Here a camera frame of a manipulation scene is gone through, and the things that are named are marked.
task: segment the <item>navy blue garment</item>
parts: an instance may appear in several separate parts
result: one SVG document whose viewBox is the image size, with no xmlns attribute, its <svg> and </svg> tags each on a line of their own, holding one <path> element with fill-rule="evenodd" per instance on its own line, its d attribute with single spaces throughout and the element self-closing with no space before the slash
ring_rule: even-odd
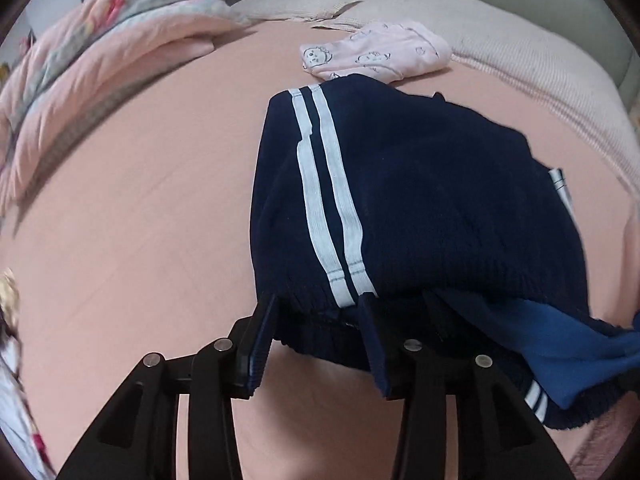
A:
<svg viewBox="0 0 640 480">
<path fill-rule="evenodd" d="M 407 95 L 366 76 L 271 99 L 250 238 L 258 295 L 284 300 L 276 338 L 351 367 L 368 367 L 349 313 L 364 292 L 461 290 L 589 317 L 579 234 L 525 137 L 441 97 Z M 572 427 L 600 414 L 592 403 L 583 408 L 581 396 L 575 413 L 563 410 L 536 390 L 519 353 L 482 341 L 523 395 L 535 397 L 545 424 Z M 621 394 L 593 395 L 606 409 Z"/>
</svg>

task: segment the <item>pink cloth with cartoon print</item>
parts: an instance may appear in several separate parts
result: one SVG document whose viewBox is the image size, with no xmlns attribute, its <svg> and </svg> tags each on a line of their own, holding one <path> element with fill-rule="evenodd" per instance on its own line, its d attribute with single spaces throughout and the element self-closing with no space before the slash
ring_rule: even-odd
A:
<svg viewBox="0 0 640 480">
<path fill-rule="evenodd" d="M 333 43 L 300 46 L 303 68 L 320 79 L 362 74 L 384 83 L 440 70 L 451 47 L 421 23 L 372 22 Z"/>
</svg>

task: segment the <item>mattress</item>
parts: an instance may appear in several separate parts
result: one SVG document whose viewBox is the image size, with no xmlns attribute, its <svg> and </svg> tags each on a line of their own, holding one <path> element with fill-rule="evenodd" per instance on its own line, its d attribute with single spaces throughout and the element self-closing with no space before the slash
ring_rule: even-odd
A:
<svg viewBox="0 0 640 480">
<path fill-rule="evenodd" d="M 20 289 L 24 384 L 56 467 L 144 354 L 195 353 L 252 312 L 249 212 L 268 101 L 316 82 L 302 70 L 300 44 L 344 35 L 291 22 L 227 34 L 215 52 L 124 104 L 28 207 L 10 212 L 0 264 Z M 592 314 L 628 325 L 638 309 L 640 224 L 634 200 L 600 157 L 567 123 L 491 74 L 452 62 L 397 86 L 439 91 L 516 128 L 536 158 L 563 168 Z M 188 477 L 186 404 L 179 479 Z M 234 401 L 244 476 L 388 479 L 401 412 L 369 374 L 274 343 L 254 398 Z M 626 397 L 604 421 L 552 437 L 579 478 L 596 478 L 638 413 Z M 447 458 L 455 478 L 454 446 Z"/>
</svg>

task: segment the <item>bed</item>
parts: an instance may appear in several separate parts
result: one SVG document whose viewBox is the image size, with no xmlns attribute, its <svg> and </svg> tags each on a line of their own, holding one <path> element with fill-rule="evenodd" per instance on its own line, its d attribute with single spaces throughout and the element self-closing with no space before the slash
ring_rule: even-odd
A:
<svg viewBox="0 0 640 480">
<path fill-rule="evenodd" d="M 251 15 L 269 1 L 236 5 Z M 607 86 L 606 114 L 589 116 L 593 101 L 566 88 L 553 93 L 553 81 L 550 92 L 533 92 L 506 68 L 474 65 L 460 51 L 447 70 L 398 88 L 439 91 L 516 128 L 536 158 L 570 175 L 592 315 L 629 325 L 639 307 L 640 223 L 635 155 L 626 152 L 638 147 L 612 146 L 586 125 L 614 118 L 629 127 L 638 53 L 602 0 L 475 1 L 586 52 L 604 74 L 596 79 Z M 300 68 L 300 44 L 341 39 L 379 8 L 375 0 L 347 2 L 331 16 L 289 8 L 277 20 L 262 16 L 267 21 L 226 32 L 215 52 L 154 81 L 96 126 L 27 208 L 9 209 L 0 262 L 20 287 L 24 383 L 55 467 L 141 356 L 194 353 L 251 313 L 249 211 L 269 98 L 315 82 Z M 432 27 L 443 26 L 433 19 Z M 183 402 L 179 478 L 187 478 L 185 409 Z M 263 386 L 250 402 L 234 403 L 244 474 L 388 478 L 401 410 L 380 398 L 368 374 L 274 343 Z M 577 478 L 596 479 L 639 414 L 640 403 L 627 396 L 599 420 L 552 436 Z"/>
</svg>

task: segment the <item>cartoon bear face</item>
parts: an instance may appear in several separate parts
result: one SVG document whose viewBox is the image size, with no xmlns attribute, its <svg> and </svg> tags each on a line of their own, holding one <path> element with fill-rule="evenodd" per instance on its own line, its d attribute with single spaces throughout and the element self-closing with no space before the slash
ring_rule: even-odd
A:
<svg viewBox="0 0 640 480">
<path fill-rule="evenodd" d="M 323 46 L 313 46 L 306 49 L 302 54 L 305 68 L 327 64 L 332 57 L 332 54 Z"/>
<path fill-rule="evenodd" d="M 391 54 L 380 54 L 379 52 L 367 52 L 366 54 L 362 54 L 358 56 L 356 63 L 366 64 L 366 63 L 376 63 L 380 61 L 386 61 L 391 57 Z"/>
</svg>

